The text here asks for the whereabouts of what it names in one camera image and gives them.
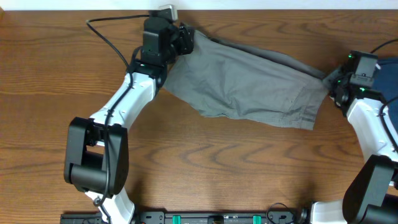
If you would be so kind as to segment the grey shorts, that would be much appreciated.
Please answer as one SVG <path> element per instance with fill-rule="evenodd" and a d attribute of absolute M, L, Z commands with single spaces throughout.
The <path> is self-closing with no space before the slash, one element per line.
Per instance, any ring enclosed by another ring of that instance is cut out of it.
<path fill-rule="evenodd" d="M 202 116 L 313 129 L 326 97 L 324 73 L 272 50 L 211 38 L 200 31 L 164 84 Z"/>

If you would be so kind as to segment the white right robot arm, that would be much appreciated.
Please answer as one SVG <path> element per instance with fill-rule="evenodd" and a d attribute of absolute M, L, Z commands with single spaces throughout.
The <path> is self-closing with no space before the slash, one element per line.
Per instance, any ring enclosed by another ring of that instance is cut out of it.
<path fill-rule="evenodd" d="M 315 202 L 294 215 L 292 223 L 397 223 L 397 131 L 389 101 L 372 89 L 381 71 L 373 52 L 352 50 L 348 61 L 324 79 L 335 105 L 352 125 L 365 164 L 343 199 Z"/>

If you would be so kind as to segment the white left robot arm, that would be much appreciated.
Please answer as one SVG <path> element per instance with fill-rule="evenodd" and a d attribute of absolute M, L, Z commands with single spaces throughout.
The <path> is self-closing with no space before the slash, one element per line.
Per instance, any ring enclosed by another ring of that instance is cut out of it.
<path fill-rule="evenodd" d="M 125 189 L 129 172 L 128 132 L 142 109 L 167 78 L 167 67 L 192 53 L 194 29 L 175 26 L 174 16 L 153 11 L 144 16 L 143 45 L 125 61 L 122 85 L 89 118 L 74 118 L 68 127 L 64 179 L 92 199 L 97 213 L 64 214 L 60 223 L 140 223 Z"/>

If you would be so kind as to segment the folded blue garment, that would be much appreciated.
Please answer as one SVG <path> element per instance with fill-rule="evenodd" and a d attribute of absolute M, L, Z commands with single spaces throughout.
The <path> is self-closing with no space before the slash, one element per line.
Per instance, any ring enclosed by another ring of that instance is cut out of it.
<path fill-rule="evenodd" d="M 373 89 L 380 91 L 386 100 L 397 97 L 397 57 L 378 60 L 380 66 Z"/>

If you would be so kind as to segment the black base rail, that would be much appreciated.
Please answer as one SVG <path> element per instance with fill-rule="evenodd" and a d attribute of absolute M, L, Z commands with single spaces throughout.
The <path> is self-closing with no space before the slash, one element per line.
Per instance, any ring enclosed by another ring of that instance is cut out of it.
<path fill-rule="evenodd" d="M 266 224 L 310 223 L 310 209 L 292 210 L 278 205 L 264 213 L 164 213 L 135 214 L 131 223 L 137 224 Z"/>

